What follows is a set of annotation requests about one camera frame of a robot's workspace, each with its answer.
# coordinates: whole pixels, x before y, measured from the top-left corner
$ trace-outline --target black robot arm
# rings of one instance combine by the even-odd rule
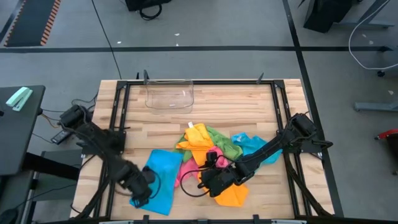
[[[277,136],[269,141],[255,153],[241,156],[225,168],[217,168],[217,160],[214,152],[207,155],[207,169],[201,172],[201,183],[198,188],[206,187],[209,189],[210,197],[216,197],[231,185],[241,185],[254,176],[254,172],[259,168],[262,161],[273,155],[279,149],[289,151],[301,151],[302,146],[316,145],[320,149],[328,148],[333,144],[328,141],[316,141],[314,137],[317,129],[312,121],[304,114],[296,114],[291,117],[283,131],[277,132]],[[295,169],[288,162],[288,173],[300,187],[303,194],[314,207],[319,215],[330,215],[315,200],[305,184],[300,180]]]
[[[104,161],[107,168],[107,176],[103,184],[105,187],[107,182],[113,180],[131,192],[135,207],[148,203],[152,194],[148,185],[155,181],[155,174],[148,167],[140,170],[138,166],[121,157],[119,149],[124,147],[124,141],[120,141],[116,132],[101,129],[91,122],[90,112],[82,106],[72,106],[60,118],[59,124],[63,129],[75,133]],[[90,214],[95,198],[94,196],[92,202],[76,218],[85,218]]]

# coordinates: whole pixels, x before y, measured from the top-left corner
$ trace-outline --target yellow cloth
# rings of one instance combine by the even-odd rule
[[[198,179],[200,180],[201,173],[198,173]],[[217,204],[222,206],[230,206],[230,207],[242,207],[244,200],[248,196],[249,189],[244,185],[237,186],[233,184],[232,186],[225,189],[219,196],[215,197]]]
[[[214,146],[204,124],[196,124],[185,130],[184,138],[187,141],[177,143],[177,149],[189,150],[198,166],[205,165],[206,153]]]

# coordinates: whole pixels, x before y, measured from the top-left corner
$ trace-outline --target magenta cloth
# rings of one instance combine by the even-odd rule
[[[223,155],[223,151],[217,146],[213,146],[211,149],[209,149],[209,152],[216,152],[217,156]],[[228,166],[228,164],[229,164],[229,162],[225,157],[220,157],[217,160],[216,166],[217,167],[226,167],[226,166]],[[175,179],[174,187],[176,188],[180,185],[182,175],[184,175],[188,171],[197,170],[197,169],[199,169],[198,164],[195,162],[195,160],[193,158],[191,158],[187,162],[184,162],[183,164],[181,164],[180,170],[178,171],[178,174],[177,174],[177,178]],[[191,173],[187,174],[184,177],[184,180],[186,180],[188,177],[195,175],[195,174],[197,175],[196,172],[191,172]]]
[[[174,187],[176,188],[180,185],[182,175],[184,175],[188,171],[197,170],[197,169],[199,169],[199,167],[198,167],[198,164],[193,159],[193,157],[191,159],[189,159],[187,162],[184,162],[183,164],[181,164],[180,170],[178,171],[178,174],[177,174],[177,179],[175,179]],[[194,174],[197,175],[197,172],[191,172],[191,173],[187,174],[184,177],[184,180],[187,180],[188,177],[190,177]]]
[[[217,146],[213,146],[211,149],[209,149],[209,152],[217,152],[217,157],[223,155],[223,151],[217,147]],[[228,160],[225,157],[220,157],[218,158],[217,162],[216,162],[216,166],[217,167],[226,167],[228,166]]]

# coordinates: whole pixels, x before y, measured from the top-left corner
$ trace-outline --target wooden tabletop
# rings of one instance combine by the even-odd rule
[[[300,80],[284,81],[291,113],[307,112]],[[117,80],[104,80],[99,88],[93,122],[104,129],[109,127],[116,82]],[[195,104],[189,114],[152,114],[145,105],[145,87],[132,86],[125,124],[125,127],[130,129],[126,130],[123,158],[143,167],[152,149],[171,150],[188,128],[190,121],[194,124],[205,123],[228,137],[241,132],[246,132],[250,137],[257,135],[266,141],[275,137],[277,121],[271,88],[268,85],[196,85],[194,95]],[[122,104],[123,96],[122,91],[119,105]],[[282,105],[279,90],[278,99]],[[120,114],[121,109],[118,111],[116,124],[119,122]],[[286,122],[283,110],[282,117]],[[326,211],[333,213],[321,160],[309,154],[302,154],[301,161],[308,189]],[[101,159],[96,157],[80,172],[73,201],[75,209],[82,210],[95,193],[101,165]],[[197,184],[198,181],[191,177],[184,182],[184,187],[191,194],[202,193],[202,190],[196,188]],[[115,194],[111,218],[142,220],[143,215],[149,215],[150,219],[251,219],[253,214],[258,214],[260,218],[294,217],[282,158],[273,165],[262,166],[245,184],[249,188],[249,195],[241,208],[222,207],[209,196],[192,198],[185,195],[181,188],[177,188],[169,216],[136,209],[129,204],[129,197]],[[102,215],[107,195],[105,192],[103,196]],[[301,194],[297,194],[297,197],[300,213],[304,214]],[[75,215],[77,214],[72,211],[71,217]]]

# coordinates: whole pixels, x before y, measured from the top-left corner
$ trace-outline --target cyan towel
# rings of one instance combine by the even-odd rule
[[[182,162],[182,156],[181,153],[177,152],[169,152],[161,149],[152,150],[146,164],[158,174],[155,175],[155,182],[149,185],[152,189],[152,195],[159,188],[159,178],[161,185],[159,193],[154,198],[150,198],[149,203],[142,206],[142,209],[169,215],[173,204],[174,183]]]
[[[267,142],[262,140],[259,136],[254,136],[251,139],[249,138],[249,136],[247,136],[246,133],[235,134],[231,137],[231,140],[235,145],[242,147],[244,156],[256,152],[262,146],[267,144]],[[273,155],[268,157],[268,159],[264,160],[261,164],[273,164],[274,162],[276,162],[276,160],[278,160],[281,153],[282,150],[279,149]]]

